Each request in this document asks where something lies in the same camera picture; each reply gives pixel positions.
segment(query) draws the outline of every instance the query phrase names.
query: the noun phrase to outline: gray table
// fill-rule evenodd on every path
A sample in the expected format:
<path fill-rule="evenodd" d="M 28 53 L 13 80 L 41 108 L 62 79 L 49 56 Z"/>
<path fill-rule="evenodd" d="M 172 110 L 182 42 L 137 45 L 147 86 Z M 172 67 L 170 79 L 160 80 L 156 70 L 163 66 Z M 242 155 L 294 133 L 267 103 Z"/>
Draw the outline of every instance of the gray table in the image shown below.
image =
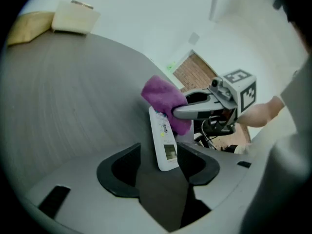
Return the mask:
<path fill-rule="evenodd" d="M 2 162 L 17 192 L 76 156 L 141 143 L 141 204 L 165 229 L 179 228 L 187 181 L 158 169 L 148 103 L 140 92 L 164 77 L 141 53 L 95 35 L 47 32 L 9 47 L 1 68 Z"/>

